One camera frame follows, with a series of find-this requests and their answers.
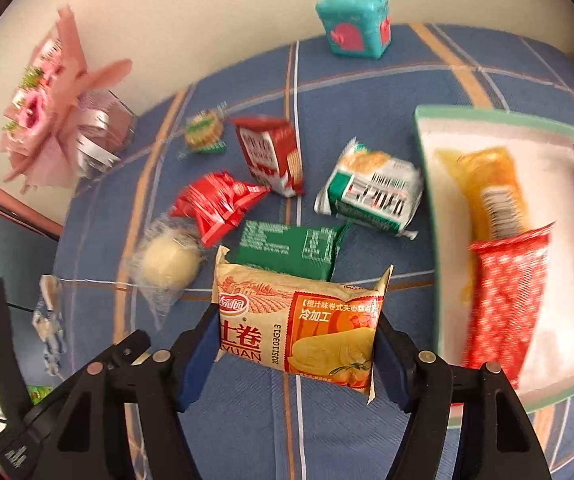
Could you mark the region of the round bun clear wrapper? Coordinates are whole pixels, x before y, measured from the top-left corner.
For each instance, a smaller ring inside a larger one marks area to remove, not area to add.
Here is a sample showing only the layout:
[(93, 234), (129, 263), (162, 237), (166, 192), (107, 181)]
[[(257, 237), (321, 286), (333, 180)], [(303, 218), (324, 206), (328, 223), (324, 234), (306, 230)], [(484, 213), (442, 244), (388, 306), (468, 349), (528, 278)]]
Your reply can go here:
[(145, 229), (127, 269), (158, 330), (205, 261), (206, 248), (191, 219), (162, 214)]

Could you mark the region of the red patterned packet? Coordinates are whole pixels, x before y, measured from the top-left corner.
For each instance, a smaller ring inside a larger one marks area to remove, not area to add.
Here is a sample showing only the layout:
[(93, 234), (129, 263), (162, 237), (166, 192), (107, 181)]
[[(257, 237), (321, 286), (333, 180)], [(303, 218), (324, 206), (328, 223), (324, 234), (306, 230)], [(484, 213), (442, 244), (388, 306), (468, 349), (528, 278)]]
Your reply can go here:
[(526, 354), (544, 301), (552, 228), (531, 230), (530, 250), (502, 263), (489, 252), (480, 257), (478, 303), (471, 306), (464, 365), (500, 364), (518, 387)]

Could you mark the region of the red crinkled snack packet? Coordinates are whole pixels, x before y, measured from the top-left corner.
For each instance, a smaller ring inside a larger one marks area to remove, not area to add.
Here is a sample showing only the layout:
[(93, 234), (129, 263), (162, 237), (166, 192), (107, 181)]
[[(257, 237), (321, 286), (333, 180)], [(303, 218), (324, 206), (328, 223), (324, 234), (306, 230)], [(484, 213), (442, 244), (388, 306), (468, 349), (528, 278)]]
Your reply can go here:
[(210, 172), (180, 191), (168, 214), (192, 219), (204, 247), (212, 247), (240, 225), (270, 187), (235, 179), (227, 171)]

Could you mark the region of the orange roll cake pack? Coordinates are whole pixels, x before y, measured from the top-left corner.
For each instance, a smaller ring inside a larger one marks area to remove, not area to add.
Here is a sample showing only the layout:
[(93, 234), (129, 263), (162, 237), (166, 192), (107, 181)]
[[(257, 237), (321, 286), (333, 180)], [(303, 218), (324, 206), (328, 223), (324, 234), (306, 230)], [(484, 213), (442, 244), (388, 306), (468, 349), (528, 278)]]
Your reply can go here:
[(212, 299), (220, 350), (265, 367), (375, 399), (372, 354), (394, 267), (371, 288), (310, 280), (215, 257)]

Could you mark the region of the dark green snack pack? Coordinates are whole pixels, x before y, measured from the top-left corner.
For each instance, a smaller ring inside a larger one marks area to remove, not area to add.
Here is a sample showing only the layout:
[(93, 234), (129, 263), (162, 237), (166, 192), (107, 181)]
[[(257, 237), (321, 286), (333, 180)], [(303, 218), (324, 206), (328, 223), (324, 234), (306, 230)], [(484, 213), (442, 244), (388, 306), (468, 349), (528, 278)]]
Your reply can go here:
[(350, 226), (283, 226), (247, 221), (234, 263), (255, 269), (329, 282)]

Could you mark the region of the round cookie green wrapper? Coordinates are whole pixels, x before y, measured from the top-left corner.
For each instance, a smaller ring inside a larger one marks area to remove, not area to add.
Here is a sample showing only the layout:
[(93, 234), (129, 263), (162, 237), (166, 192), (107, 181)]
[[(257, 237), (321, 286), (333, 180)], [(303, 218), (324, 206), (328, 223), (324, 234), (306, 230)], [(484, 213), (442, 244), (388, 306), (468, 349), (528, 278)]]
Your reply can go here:
[(184, 159), (190, 155), (214, 155), (226, 151), (224, 136), (224, 118), (226, 104), (200, 110), (199, 113), (189, 117), (185, 125), (180, 128), (180, 137), (183, 147), (178, 151), (177, 157)]

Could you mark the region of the yellow orange snack bag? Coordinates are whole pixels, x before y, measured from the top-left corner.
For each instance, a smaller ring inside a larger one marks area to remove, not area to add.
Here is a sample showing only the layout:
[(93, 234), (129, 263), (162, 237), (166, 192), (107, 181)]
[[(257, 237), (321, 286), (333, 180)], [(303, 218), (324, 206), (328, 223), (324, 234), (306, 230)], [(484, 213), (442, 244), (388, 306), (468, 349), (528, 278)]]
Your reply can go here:
[(439, 148), (436, 156), (467, 202), (470, 281), (464, 297), (477, 304), (480, 257), (492, 252), (506, 263), (530, 250), (531, 222), (515, 159), (503, 146), (471, 153)]

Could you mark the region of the red white snack box pack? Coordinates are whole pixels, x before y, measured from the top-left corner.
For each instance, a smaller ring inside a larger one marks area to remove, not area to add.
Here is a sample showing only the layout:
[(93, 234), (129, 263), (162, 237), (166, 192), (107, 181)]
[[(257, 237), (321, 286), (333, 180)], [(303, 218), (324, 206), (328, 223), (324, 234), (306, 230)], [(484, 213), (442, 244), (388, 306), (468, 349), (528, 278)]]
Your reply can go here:
[(286, 118), (229, 118), (252, 177), (284, 197), (303, 195), (303, 162), (296, 128)]

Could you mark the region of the white green cracker pack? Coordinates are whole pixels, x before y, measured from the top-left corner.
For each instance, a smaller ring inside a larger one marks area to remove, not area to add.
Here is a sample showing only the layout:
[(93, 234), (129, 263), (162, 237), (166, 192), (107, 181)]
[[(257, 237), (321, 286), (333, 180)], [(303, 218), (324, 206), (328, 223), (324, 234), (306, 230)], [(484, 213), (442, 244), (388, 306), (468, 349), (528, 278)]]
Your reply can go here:
[(411, 162), (352, 139), (318, 192), (314, 211), (413, 240), (417, 233), (409, 223), (423, 192), (424, 179)]

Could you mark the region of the crumpled blue white wrapper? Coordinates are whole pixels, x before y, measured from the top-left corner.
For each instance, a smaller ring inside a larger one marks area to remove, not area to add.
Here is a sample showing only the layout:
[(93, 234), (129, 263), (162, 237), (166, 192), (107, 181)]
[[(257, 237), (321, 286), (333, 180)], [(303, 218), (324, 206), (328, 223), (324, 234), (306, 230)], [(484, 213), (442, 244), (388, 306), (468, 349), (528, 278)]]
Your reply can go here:
[(57, 377), (66, 354), (62, 316), (62, 283), (55, 275), (43, 274), (38, 287), (40, 299), (33, 312), (32, 325), (43, 345), (46, 373)]

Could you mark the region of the pink flower bouquet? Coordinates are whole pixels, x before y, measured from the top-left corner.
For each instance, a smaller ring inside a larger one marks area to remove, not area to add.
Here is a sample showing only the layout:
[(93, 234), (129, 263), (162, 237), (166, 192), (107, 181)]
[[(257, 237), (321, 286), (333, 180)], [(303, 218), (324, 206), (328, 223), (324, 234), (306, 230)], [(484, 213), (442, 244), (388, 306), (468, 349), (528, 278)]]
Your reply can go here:
[(70, 188), (79, 177), (111, 169), (135, 125), (112, 89), (132, 66), (122, 58), (89, 68), (73, 11), (59, 9), (4, 110), (0, 150), (10, 165), (4, 180), (22, 177), (24, 188)]

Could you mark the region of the blue plaid tablecloth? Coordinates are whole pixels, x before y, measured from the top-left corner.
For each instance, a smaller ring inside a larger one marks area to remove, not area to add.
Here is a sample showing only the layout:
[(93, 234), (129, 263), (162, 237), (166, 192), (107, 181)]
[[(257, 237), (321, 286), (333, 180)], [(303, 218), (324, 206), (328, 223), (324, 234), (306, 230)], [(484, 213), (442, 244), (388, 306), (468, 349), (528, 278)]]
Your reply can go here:
[[(189, 86), (138, 118), (119, 162), (76, 186), (55, 274), (63, 281), (66, 352), (61, 375), (141, 328), (168, 347), (210, 300), (212, 263), (180, 301), (153, 311), (130, 281), (130, 258), (150, 224), (188, 184), (210, 172), (250, 179), (235, 122), (270, 122), (301, 150), (304, 193), (266, 195), (256, 221), (335, 226), (314, 209), (351, 140), (422, 162), (415, 112), (462, 105), (553, 119), (574, 127), (574, 63), (542, 42), (456, 25), (396, 25), (381, 58), (334, 55), (323, 37), (240, 62)], [(381, 479), (407, 417), (384, 394), (348, 388), (224, 356), (182, 425), (206, 479)]]

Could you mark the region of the green-rimmed white cardboard tray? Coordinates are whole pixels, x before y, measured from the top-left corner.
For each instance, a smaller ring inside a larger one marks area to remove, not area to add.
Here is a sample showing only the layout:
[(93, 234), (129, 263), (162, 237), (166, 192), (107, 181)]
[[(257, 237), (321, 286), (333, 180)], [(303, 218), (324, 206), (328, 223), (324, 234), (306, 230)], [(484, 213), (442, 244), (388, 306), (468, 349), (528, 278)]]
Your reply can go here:
[(436, 252), (436, 344), (495, 361), (534, 412), (574, 395), (574, 127), (421, 105)]

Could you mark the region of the teal toy house box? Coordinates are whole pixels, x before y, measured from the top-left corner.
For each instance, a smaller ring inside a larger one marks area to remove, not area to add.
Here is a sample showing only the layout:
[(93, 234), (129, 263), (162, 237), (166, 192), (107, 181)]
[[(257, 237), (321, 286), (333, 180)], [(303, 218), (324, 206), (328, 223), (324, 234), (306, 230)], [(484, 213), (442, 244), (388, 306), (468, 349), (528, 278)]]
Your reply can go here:
[(319, 0), (315, 10), (335, 55), (378, 60), (390, 46), (389, 0)]

